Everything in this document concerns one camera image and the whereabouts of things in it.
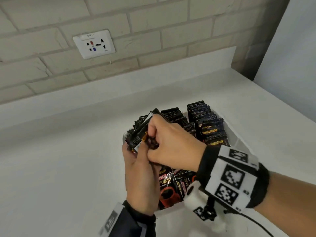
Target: outlet faceplate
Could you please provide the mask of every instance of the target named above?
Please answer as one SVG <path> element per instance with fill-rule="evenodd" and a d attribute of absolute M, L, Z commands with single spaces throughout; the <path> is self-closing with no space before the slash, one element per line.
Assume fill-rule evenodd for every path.
<path fill-rule="evenodd" d="M 115 52 L 109 30 L 93 32 L 72 38 L 84 59 Z"/>

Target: wall socket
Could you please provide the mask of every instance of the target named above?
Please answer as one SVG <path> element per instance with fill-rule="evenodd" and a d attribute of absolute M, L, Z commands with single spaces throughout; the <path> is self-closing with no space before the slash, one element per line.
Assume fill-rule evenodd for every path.
<path fill-rule="evenodd" d="M 84 59 L 115 52 L 109 30 L 93 32 L 72 38 Z"/>

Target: red coffee cup graphic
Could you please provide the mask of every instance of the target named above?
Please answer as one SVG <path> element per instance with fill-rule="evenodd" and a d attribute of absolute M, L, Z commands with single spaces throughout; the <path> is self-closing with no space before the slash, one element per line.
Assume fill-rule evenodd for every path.
<path fill-rule="evenodd" d="M 176 203 L 181 201 L 180 195 L 176 193 L 174 188 L 166 187 L 160 191 L 159 200 L 164 205 L 164 207 L 168 208 L 173 206 Z"/>

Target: left hand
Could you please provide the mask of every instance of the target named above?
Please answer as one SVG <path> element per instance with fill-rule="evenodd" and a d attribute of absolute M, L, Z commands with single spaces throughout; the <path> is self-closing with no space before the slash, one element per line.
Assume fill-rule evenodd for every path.
<path fill-rule="evenodd" d="M 126 200 L 138 212 L 152 216 L 158 209 L 160 187 L 159 171 L 161 166 L 153 165 L 148 160 L 148 146 L 141 143 L 138 154 L 122 147 L 125 162 Z"/>

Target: hand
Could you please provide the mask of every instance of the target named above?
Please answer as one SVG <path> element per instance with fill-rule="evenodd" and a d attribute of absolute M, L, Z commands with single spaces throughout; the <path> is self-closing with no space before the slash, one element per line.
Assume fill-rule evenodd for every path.
<path fill-rule="evenodd" d="M 126 200 L 138 212 L 152 216 L 158 209 L 160 187 L 159 171 L 161 166 L 152 165 L 148 160 L 148 146 L 141 143 L 138 154 L 122 147 L 125 162 Z"/>
<path fill-rule="evenodd" d="M 175 169 L 198 171 L 206 144 L 186 132 L 179 124 L 170 124 L 160 115 L 153 115 L 148 135 L 156 137 L 159 147 L 149 150 L 149 160 Z"/>

